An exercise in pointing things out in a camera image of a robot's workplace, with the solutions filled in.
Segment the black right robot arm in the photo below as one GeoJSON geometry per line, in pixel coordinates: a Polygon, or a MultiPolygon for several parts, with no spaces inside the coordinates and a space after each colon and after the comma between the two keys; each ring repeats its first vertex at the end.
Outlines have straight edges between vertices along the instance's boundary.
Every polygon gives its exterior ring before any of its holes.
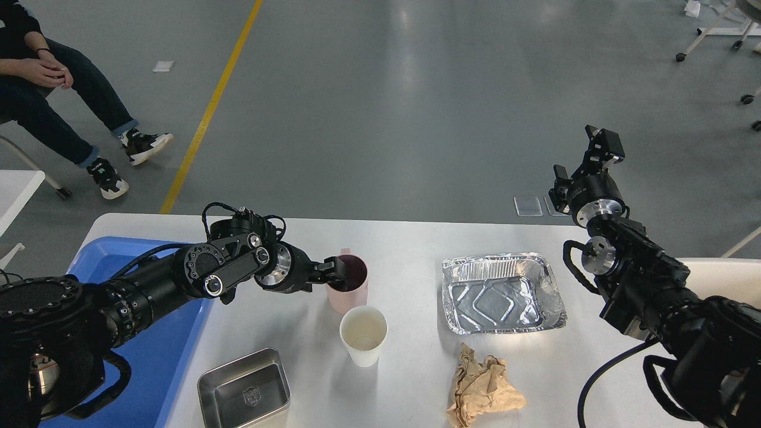
{"type": "Polygon", "coordinates": [[[759,309],[725,296],[699,298],[687,288],[690,269],[666,254],[630,219],[609,168],[625,158],[618,133],[587,125],[588,147],[568,174],[554,166],[548,196],[555,211],[584,228],[588,242],[568,240],[562,258],[585,289],[601,296],[600,317],[641,344],[603,364],[584,384],[586,398],[602,374],[642,350],[662,344],[669,357],[643,359],[654,399],[672,417],[707,427],[758,427],[759,309]]]}

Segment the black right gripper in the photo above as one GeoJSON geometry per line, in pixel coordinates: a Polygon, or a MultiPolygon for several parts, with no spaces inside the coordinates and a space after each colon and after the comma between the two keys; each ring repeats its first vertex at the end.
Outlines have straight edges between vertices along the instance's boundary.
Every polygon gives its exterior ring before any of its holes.
{"type": "Polygon", "coordinates": [[[569,178],[566,168],[556,163],[554,187],[548,192],[555,209],[582,228],[597,216],[622,216],[626,211],[616,181],[610,174],[602,174],[625,159],[619,133],[592,125],[584,129],[588,148],[581,165],[569,178]]]}

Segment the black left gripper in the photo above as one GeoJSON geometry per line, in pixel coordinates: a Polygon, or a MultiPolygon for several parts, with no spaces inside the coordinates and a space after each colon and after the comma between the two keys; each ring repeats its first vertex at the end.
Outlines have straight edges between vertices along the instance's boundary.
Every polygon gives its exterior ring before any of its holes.
{"type": "Polygon", "coordinates": [[[337,256],[316,263],[301,249],[285,242],[275,244],[273,255],[273,269],[265,275],[256,276],[256,284],[263,290],[282,294],[312,292],[313,284],[345,281],[345,263],[337,256]]]}

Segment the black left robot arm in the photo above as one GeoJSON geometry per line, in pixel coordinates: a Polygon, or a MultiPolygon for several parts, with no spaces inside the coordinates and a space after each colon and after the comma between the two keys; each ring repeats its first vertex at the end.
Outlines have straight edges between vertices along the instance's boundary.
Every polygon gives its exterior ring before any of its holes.
{"type": "Polygon", "coordinates": [[[155,247],[100,284],[68,274],[2,285],[3,427],[100,411],[131,379],[115,349],[190,301],[231,303],[250,279],[282,294],[350,284],[339,257],[310,260],[284,241],[287,228],[274,225],[274,216],[221,202],[209,207],[231,217],[209,224],[202,212],[206,241],[155,247]]]}

